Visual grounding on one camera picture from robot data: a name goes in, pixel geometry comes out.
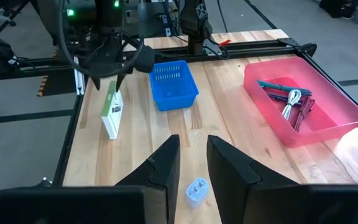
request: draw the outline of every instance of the concrete floor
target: concrete floor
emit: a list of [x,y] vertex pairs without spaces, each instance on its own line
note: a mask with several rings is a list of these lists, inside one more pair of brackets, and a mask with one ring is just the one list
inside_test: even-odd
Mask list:
[[[224,32],[215,0],[206,0],[214,32]],[[335,80],[358,79],[358,26],[333,19],[310,0],[259,0],[254,3],[278,28],[299,43],[317,43],[315,60]],[[244,0],[222,1],[229,32],[270,27]],[[25,7],[0,38],[21,57],[49,57],[52,40],[31,5]],[[0,116],[71,109],[75,95],[36,97],[41,78],[0,81]],[[358,86],[347,86],[358,101]],[[53,179],[69,117],[0,124],[0,189]]]

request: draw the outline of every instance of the blue plastic basket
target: blue plastic basket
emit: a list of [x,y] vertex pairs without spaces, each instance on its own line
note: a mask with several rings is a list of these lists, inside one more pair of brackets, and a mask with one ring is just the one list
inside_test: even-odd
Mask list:
[[186,61],[156,63],[149,75],[153,99],[160,111],[193,105],[198,89]]

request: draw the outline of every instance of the white box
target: white box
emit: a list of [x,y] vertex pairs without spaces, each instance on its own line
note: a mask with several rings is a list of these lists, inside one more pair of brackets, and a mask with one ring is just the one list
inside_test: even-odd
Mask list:
[[123,109],[121,92],[116,92],[116,82],[111,81],[101,116],[110,139],[117,139]]

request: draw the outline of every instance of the pink plastic tray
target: pink plastic tray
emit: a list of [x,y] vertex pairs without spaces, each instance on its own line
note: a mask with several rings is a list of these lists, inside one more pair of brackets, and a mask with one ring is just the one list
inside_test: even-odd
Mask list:
[[[301,128],[292,128],[299,106],[294,106],[287,121],[282,110],[286,103],[270,99],[257,80],[313,92],[313,109],[303,120]],[[244,88],[263,114],[277,137],[287,147],[298,147],[318,141],[339,138],[358,127],[358,106],[343,95],[302,58],[293,57],[248,64],[245,69]],[[284,91],[271,93],[286,95]]]

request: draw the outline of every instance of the butcher block table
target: butcher block table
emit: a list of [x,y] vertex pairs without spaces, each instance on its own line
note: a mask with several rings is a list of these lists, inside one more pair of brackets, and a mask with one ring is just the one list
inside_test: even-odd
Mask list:
[[[273,40],[282,30],[214,34],[216,42]],[[155,49],[184,46],[174,37],[146,39]],[[209,181],[206,141],[217,135],[267,167],[302,184],[358,184],[358,128],[340,139],[286,148],[243,89],[244,68],[281,55],[190,63],[200,94],[191,108],[159,112],[149,75],[134,72],[120,87],[124,110],[118,138],[109,140],[101,110],[109,82],[97,91],[89,81],[63,181],[64,186],[110,186],[131,173],[171,134],[180,135],[181,166],[175,223],[220,223],[213,190],[196,209],[186,205],[185,190],[197,178]]]

